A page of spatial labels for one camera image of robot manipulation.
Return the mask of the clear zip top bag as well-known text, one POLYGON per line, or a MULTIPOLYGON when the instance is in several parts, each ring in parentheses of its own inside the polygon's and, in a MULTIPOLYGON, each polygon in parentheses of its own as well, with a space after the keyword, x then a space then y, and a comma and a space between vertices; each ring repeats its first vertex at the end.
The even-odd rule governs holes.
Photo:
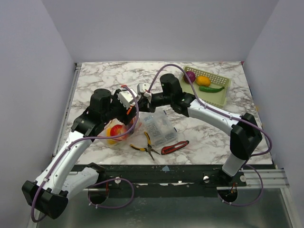
POLYGON ((98 137, 106 137, 103 142, 108 146, 115 146, 124 143, 140 126, 141 121, 138 120, 135 127, 128 133, 121 137, 111 138, 127 132, 136 121, 136 107, 132 104, 128 109, 125 107, 113 107, 106 114, 107 122, 98 137))

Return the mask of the red toy apple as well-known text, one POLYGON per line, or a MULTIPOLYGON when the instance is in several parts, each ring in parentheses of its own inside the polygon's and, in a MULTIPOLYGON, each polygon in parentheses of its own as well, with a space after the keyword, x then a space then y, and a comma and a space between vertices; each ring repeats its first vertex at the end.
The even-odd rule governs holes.
POLYGON ((110 129, 110 135, 116 136, 121 135, 127 131, 127 128, 124 125, 116 124, 110 129))

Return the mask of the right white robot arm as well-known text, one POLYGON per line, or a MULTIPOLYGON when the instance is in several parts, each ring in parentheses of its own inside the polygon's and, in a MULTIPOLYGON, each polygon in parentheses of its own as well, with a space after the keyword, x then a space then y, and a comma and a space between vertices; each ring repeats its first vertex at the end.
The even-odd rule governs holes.
POLYGON ((145 83, 138 84, 140 111, 152 113, 156 107, 170 105, 176 113, 202 120, 226 133, 230 137, 231 154, 222 166, 218 180, 224 186, 234 183, 236 173, 262 141, 254 116, 249 113, 240 116, 205 103, 184 92, 173 74, 162 75, 160 82, 162 92, 155 94, 148 92, 149 87, 145 83))

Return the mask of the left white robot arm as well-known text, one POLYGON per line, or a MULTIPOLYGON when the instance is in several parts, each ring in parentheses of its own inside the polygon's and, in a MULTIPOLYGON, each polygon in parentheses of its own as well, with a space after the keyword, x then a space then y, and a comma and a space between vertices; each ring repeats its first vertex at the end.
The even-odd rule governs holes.
POLYGON ((78 158, 94 140, 102 138, 100 133, 111 120, 117 119, 123 124, 131 120, 137 122, 138 100, 137 92, 127 86, 114 94, 107 89, 94 91, 89 106, 74 120, 66 142, 51 163, 34 181, 25 181, 21 188, 34 223, 42 220, 35 217, 36 211, 42 213, 43 218, 56 219, 62 214, 72 193, 63 186, 78 158))

